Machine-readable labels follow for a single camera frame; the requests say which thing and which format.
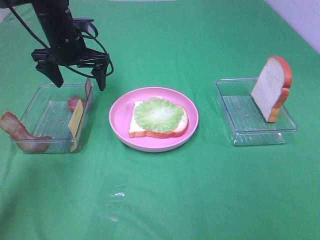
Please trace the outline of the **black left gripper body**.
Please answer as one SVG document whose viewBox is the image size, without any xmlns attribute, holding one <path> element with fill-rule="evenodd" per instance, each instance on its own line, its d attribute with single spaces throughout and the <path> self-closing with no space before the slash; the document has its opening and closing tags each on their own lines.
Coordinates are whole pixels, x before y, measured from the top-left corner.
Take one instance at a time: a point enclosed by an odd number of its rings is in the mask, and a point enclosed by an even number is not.
<svg viewBox="0 0 320 240">
<path fill-rule="evenodd" d="M 49 47 L 36 49 L 31 56 L 34 61 L 47 61 L 56 65 L 102 67 L 110 64 L 106 51 L 86 47 L 85 38 L 96 40 L 99 32 L 92 18 L 39 19 Z"/>
</svg>

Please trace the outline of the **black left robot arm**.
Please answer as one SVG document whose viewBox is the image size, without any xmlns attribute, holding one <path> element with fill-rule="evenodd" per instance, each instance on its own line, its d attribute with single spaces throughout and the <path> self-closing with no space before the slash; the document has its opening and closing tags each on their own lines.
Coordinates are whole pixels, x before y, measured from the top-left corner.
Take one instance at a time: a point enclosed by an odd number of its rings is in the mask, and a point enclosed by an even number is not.
<svg viewBox="0 0 320 240">
<path fill-rule="evenodd" d="M 44 43 L 22 20 L 15 11 L 16 6 L 31 4 L 48 43 Z M 58 88 L 64 83 L 60 67 L 63 66 L 76 74 L 85 76 L 73 68 L 90 68 L 89 78 L 96 80 L 101 91 L 106 87 L 107 76 L 114 71 L 110 55 L 103 49 L 88 48 L 85 39 L 98 42 L 99 32 L 91 18 L 74 18 L 67 0 L 2 0 L 2 9 L 10 9 L 19 22 L 42 46 L 32 52 L 37 63 L 36 70 L 49 78 Z"/>
</svg>

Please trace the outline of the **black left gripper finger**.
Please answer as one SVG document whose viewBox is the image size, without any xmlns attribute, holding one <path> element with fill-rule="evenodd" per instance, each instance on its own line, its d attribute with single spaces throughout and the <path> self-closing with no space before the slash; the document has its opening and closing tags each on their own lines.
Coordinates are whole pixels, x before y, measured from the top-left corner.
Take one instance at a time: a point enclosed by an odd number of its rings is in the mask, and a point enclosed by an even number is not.
<svg viewBox="0 0 320 240">
<path fill-rule="evenodd" d="M 58 65 L 46 61 L 38 61 L 35 68 L 49 78 L 56 87 L 60 88 L 63 85 L 64 79 Z"/>
<path fill-rule="evenodd" d="M 91 71 L 92 77 L 95 78 L 100 91 L 104 91 L 106 88 L 107 67 L 99 66 L 94 67 Z"/>
</svg>

